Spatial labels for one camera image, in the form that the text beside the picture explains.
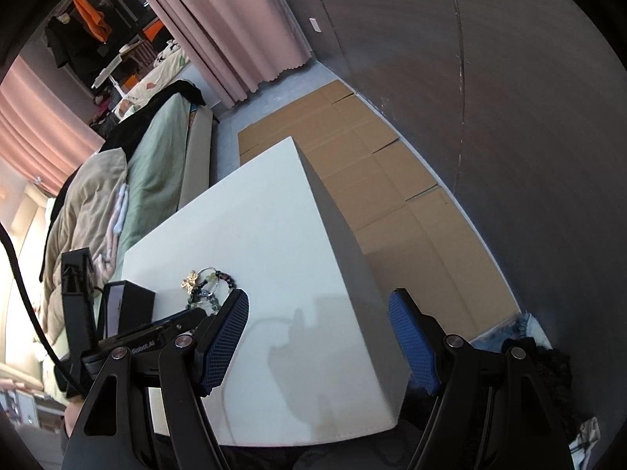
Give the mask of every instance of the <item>bracelet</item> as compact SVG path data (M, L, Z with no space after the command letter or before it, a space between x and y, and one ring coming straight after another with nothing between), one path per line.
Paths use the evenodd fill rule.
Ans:
M201 279L203 272L212 271L211 274ZM191 271L189 275L181 282L181 288L187 291L189 298L187 298L186 309L193 309L194 307L201 307L202 304L208 303L214 313L220 310L220 302L216 297L216 290L219 282L223 280L229 287L229 293L236 288L233 277L229 274L215 269L214 267L205 267L200 272ZM205 286L212 282L211 289L205 289Z

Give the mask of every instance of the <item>orange clothing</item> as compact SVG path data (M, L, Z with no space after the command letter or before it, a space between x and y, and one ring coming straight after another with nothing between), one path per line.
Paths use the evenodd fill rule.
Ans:
M78 13L85 21L87 28L100 42L107 42L107 38L112 32L111 26L105 23L104 14L92 7L87 0L72 0Z

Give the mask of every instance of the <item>black cable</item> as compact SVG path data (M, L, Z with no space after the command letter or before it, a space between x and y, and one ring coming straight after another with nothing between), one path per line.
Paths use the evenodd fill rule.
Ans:
M28 298L28 293L26 292L26 287L24 286L24 279L22 279L22 273L20 272L20 265L18 264L18 255L15 252L15 248L13 247L13 242L11 241L11 237L4 229L4 226L0 223L0 240L2 241L2 245L6 250L6 254L9 257L9 264L11 265L11 271L13 272L13 277L15 278L15 282L18 285L18 291L20 292L20 297L22 298L22 302L24 303L24 307L26 308L26 312L28 313L28 318L30 318L31 323L33 324L33 328L35 329L35 333L37 337L42 342L44 348L46 348L46 352L52 359L52 362L57 367L57 369L61 372L61 374L68 380L68 383L74 387L74 389L81 395L83 398L87 397L87 392L80 386L80 384L70 375L67 369L61 364L61 361L54 353L54 350L48 343L48 339L46 335L43 333L42 326L39 324L39 320L37 320L37 315L35 314L35 310Z

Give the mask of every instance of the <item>cardboard box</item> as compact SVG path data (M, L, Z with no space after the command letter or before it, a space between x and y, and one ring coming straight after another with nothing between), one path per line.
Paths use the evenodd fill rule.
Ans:
M381 293L405 287L450 333L513 317L507 285L455 204L394 130L340 81L239 133L240 163L292 136L361 246Z

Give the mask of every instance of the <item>metal screw cap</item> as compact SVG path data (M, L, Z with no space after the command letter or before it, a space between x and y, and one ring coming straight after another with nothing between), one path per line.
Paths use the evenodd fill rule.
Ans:
M464 345L464 339L456 334L446 336L446 344L451 348L462 348Z
M128 351L126 348L124 348L124 347L118 347L118 348L115 348L115 350L111 352L111 355L112 355L112 356L113 356L113 358L115 358L116 360L120 360L121 358L126 357L126 354L127 354L128 352L129 352L129 351Z
M181 334L175 339L174 344L179 348L187 348L190 344L192 344L193 340L194 338L189 334Z
M517 358L518 360L523 360L527 356L527 354L525 353L525 350L523 350L522 348L513 347L512 356L514 358Z

